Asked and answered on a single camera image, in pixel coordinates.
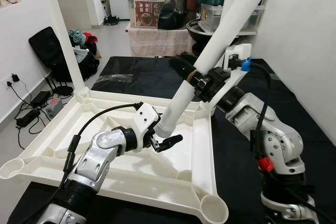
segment table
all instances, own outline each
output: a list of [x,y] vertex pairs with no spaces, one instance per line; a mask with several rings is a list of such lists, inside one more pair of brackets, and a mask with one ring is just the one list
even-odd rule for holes
[[[170,68],[168,60],[111,57],[101,76],[131,74],[132,81],[104,81],[96,83],[92,89],[148,96],[161,94],[161,97],[172,98],[182,79]],[[256,61],[267,67],[262,60]],[[260,99],[264,97],[266,84],[262,74],[252,71],[238,86]],[[306,165],[307,181],[316,188],[313,198],[317,206],[335,218],[336,148],[281,81],[272,81],[269,100],[269,105],[280,120],[300,133],[305,145],[301,158]],[[248,141],[218,109],[212,117],[212,137],[217,192],[229,207],[227,223],[262,223],[261,181]],[[12,212],[8,224],[17,224],[18,220],[44,203],[55,189],[31,183]],[[195,216],[101,196],[96,198],[93,205],[87,224],[200,223]]]

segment clothing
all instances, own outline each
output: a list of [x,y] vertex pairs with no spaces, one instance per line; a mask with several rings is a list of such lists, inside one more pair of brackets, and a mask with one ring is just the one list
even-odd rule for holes
[[86,36],[85,42],[88,42],[90,44],[98,42],[98,39],[91,33],[84,33],[84,35]]
[[84,45],[85,40],[86,40],[86,36],[85,34],[83,34],[80,30],[70,30],[69,31],[69,36],[72,37],[73,41],[75,43],[79,43],[81,45]]

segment floor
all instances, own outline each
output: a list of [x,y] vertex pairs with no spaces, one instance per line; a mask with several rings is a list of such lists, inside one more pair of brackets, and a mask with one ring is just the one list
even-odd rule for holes
[[[97,73],[85,82],[88,88],[93,86],[111,56],[131,56],[129,38],[128,34],[125,32],[128,23],[129,22],[123,21],[115,26],[102,26],[100,29],[90,31],[99,40],[98,49],[102,58]],[[42,90],[50,90],[50,88],[48,85],[45,85]],[[62,102],[66,103],[69,99],[70,98],[64,99]],[[41,118],[46,124],[49,122],[43,113],[41,114]],[[3,140],[2,148],[0,148],[0,167],[8,160],[17,157],[23,151],[17,143],[18,129],[15,125],[15,120],[13,119],[8,126],[0,132],[0,139]],[[42,123],[39,122],[31,131],[38,132],[42,130],[43,127]],[[28,133],[28,127],[22,128],[20,130],[20,142],[22,147],[28,146],[36,136],[37,135]],[[0,199],[5,199],[6,201],[5,204],[2,202],[0,208],[0,223],[7,223],[9,215],[15,208],[28,185],[29,182],[19,182],[12,179],[0,180]]]

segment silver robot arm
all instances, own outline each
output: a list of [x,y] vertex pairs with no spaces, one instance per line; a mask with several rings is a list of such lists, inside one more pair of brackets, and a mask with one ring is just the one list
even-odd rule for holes
[[304,201],[314,206],[314,200],[308,195],[311,188],[306,185],[305,164],[300,158],[303,150],[301,136],[282,123],[270,107],[267,107],[260,131],[257,132],[264,103],[252,93],[245,94],[235,86],[251,64],[247,55],[250,55],[247,44],[229,47],[225,52],[224,69],[216,67],[207,75],[198,72],[187,57],[174,57],[170,65],[192,85],[203,108],[216,106],[224,111],[226,118],[250,140],[263,177],[261,202],[269,223],[301,221],[318,224],[316,213],[302,204]]
[[[244,94],[226,113],[226,119],[250,140],[250,131],[256,128],[263,105],[264,103],[252,93]],[[310,220],[318,224],[317,214],[283,188],[285,183],[301,187],[306,184],[305,164],[300,158],[303,150],[301,136],[292,127],[282,123],[270,107],[267,108],[261,130],[266,158],[257,160],[257,163],[263,172],[261,202],[266,208],[269,223],[282,223],[279,219],[283,219]],[[280,183],[267,176],[273,169]],[[300,197],[314,206],[313,198],[307,193],[301,192]]]
[[156,152],[169,149],[182,140],[181,135],[154,140],[153,127],[159,114],[147,103],[142,104],[127,129],[118,127],[110,132],[99,132],[89,148],[79,158],[64,185],[53,195],[37,224],[85,224],[91,204],[110,169],[110,163],[127,151],[139,152],[153,146]]

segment backpack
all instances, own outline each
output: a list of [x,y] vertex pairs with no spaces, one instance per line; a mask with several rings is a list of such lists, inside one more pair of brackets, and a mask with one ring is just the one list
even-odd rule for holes
[[[71,76],[66,64],[60,42],[49,26],[29,38],[29,44],[42,63],[52,70],[52,75],[57,82],[71,82]],[[91,52],[78,64],[84,80],[97,72],[99,60]]]

